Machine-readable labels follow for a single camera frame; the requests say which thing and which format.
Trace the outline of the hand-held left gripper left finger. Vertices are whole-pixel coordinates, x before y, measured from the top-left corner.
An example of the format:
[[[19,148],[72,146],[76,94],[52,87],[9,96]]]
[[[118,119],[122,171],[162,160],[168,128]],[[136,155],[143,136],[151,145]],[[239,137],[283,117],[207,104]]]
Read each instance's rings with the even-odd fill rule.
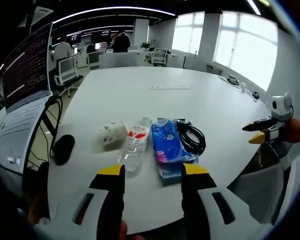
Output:
[[[98,171],[88,188],[66,196],[48,224],[53,240],[117,240],[124,210],[125,167]]]

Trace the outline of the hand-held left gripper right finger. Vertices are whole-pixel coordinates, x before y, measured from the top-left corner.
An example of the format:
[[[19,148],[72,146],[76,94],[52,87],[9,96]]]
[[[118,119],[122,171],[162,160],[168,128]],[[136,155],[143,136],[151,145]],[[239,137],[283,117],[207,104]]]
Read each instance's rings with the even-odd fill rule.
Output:
[[[200,165],[182,165],[181,193],[188,237],[254,237],[262,227],[250,207]]]

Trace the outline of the person's right hand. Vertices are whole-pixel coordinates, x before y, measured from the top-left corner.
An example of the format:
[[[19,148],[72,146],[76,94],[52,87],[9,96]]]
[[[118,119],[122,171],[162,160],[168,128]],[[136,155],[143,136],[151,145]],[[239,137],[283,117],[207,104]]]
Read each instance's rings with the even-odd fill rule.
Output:
[[[287,121],[279,131],[278,138],[292,144],[300,143],[300,121],[296,118]]]

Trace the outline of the person's left hand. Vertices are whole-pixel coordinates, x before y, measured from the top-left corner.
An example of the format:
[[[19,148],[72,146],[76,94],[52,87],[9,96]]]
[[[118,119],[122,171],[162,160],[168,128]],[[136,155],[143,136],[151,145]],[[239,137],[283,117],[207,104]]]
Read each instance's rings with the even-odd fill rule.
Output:
[[[120,223],[120,228],[119,228],[119,239],[120,240],[127,239],[127,231],[128,231],[127,223],[124,220],[122,220]]]

